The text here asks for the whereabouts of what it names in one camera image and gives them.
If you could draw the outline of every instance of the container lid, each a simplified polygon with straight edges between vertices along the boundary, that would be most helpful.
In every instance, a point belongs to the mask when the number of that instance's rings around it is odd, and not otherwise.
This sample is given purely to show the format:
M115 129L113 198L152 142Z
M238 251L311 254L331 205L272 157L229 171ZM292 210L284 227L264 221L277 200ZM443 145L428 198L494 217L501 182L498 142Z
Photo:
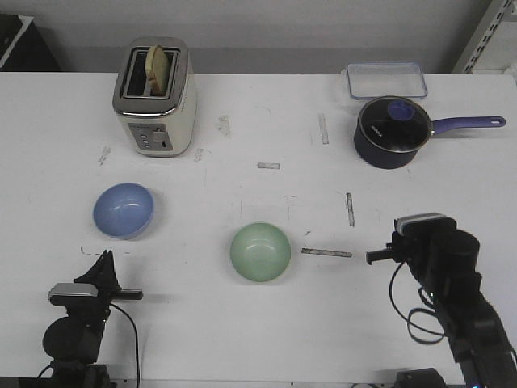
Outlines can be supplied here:
M341 75L353 99L383 95L422 99L427 95L422 67L416 62L350 63Z
M373 145L405 153L418 150L431 136L432 123L418 104L386 96L369 101L359 114L359 129Z

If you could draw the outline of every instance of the bowl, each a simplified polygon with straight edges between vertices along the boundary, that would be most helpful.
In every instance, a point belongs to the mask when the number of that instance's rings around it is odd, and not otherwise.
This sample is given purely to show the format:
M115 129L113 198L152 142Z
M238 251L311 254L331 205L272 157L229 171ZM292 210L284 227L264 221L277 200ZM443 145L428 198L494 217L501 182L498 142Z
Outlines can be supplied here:
M136 183L120 183L97 199L93 218L104 234L129 239L145 230L153 214L154 201L149 190Z
M282 230L266 222L255 222L235 234L229 256L238 273L263 282L285 271L291 259L291 246Z

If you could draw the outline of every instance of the white table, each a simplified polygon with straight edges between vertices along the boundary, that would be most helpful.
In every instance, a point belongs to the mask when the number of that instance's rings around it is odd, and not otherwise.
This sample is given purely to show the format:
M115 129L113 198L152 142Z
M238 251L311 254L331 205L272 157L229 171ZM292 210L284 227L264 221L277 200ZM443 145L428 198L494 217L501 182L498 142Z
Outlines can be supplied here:
M511 77L426 76L421 104L431 119L500 115L506 127L433 138L392 171L355 152L362 103L338 75L196 75L195 134L177 158L132 149L111 107L115 79L0 74L0 375L34 376L49 362L41 339L65 310L47 292L112 249L120 284L145 293L121 304L139 327L144 379L390 382L399 370L435 367L462 382L447 342L414 343L392 310L395 263L365 263L365 251L390 240L394 218L430 211L481 241L482 292L517 344ZM91 210L102 191L128 181L152 191L157 212L142 236L119 241L95 229ZM229 261L232 237L253 221L276 224L292 244L287 271L266 284L243 279ZM302 247L353 257L302 255ZM402 271L394 292L405 312L419 306L417 287ZM112 377L134 376L131 327L117 311L99 363Z

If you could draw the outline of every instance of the blue bowl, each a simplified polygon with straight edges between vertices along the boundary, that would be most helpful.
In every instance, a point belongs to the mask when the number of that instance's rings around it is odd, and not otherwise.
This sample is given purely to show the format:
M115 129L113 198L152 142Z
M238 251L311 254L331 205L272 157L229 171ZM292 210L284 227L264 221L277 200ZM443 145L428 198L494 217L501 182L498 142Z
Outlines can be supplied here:
M114 238L134 238L153 219L154 201L149 190L136 183L121 183L109 188L94 206L94 223Z

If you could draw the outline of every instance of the green bowl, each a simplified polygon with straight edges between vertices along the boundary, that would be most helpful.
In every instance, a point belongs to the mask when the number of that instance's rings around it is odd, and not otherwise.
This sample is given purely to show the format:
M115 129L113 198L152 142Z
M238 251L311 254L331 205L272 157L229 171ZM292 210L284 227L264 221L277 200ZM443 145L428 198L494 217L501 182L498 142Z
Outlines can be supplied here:
M291 246L282 230L266 222L255 222L235 234L229 257L246 279L268 281L287 268Z

